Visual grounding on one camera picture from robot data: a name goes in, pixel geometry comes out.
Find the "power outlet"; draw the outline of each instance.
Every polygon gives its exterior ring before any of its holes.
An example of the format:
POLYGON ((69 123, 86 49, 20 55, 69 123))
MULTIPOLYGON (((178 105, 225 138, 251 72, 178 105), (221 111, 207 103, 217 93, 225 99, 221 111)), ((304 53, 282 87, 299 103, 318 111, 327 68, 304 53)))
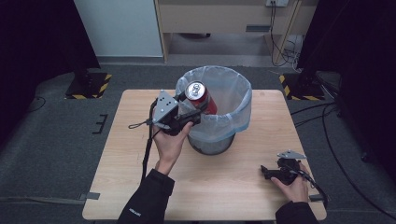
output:
POLYGON ((273 3, 275 3, 276 7, 287 7, 289 0, 267 0, 266 6, 272 7, 273 3))

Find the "red can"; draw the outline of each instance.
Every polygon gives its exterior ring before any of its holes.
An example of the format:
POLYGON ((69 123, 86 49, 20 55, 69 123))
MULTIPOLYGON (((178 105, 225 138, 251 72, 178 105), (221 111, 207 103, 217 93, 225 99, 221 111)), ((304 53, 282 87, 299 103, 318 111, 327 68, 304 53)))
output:
POLYGON ((208 89, 204 83, 200 81, 191 82, 185 90, 187 99, 197 108, 200 103, 207 101, 207 108, 204 110, 205 114, 215 115, 218 112, 218 107, 211 97, 208 89))

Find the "cabinet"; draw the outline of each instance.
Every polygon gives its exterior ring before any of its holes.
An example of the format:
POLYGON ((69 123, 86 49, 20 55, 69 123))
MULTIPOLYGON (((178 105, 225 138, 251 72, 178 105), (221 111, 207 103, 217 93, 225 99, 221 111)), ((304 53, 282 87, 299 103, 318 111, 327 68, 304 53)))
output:
POLYGON ((269 34, 274 14, 273 35, 283 50, 289 35, 305 35, 317 3, 289 0, 286 7, 272 10, 262 0, 155 0, 163 57, 167 59, 172 33, 242 34, 258 28, 269 34))

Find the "black curtain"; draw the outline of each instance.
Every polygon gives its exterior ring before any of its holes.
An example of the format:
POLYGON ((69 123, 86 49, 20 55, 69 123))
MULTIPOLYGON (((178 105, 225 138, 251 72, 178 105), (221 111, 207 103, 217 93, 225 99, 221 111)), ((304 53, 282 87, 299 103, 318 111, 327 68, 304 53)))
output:
POLYGON ((320 0, 298 66, 315 63, 320 71, 341 75, 337 102, 344 119, 396 182, 395 12, 394 0, 320 0))
POLYGON ((0 146, 47 79, 99 68, 72 0, 0 0, 0 146))

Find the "metal bracket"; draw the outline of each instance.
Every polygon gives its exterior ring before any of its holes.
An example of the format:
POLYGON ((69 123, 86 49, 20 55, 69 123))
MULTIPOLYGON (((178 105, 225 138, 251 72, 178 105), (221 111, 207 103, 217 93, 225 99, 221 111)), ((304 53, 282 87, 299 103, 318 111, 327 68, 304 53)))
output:
POLYGON ((155 107, 154 118, 152 122, 154 124, 158 123, 177 106, 178 101, 166 91, 161 90, 160 95, 158 96, 157 106, 155 107))
POLYGON ((87 199, 92 199, 92 200, 99 200, 100 193, 95 193, 95 192, 88 192, 86 194, 81 193, 78 196, 79 200, 85 201, 87 199))
POLYGON ((305 155, 299 154, 291 149, 286 152, 277 153, 277 156, 284 159, 306 159, 305 155))

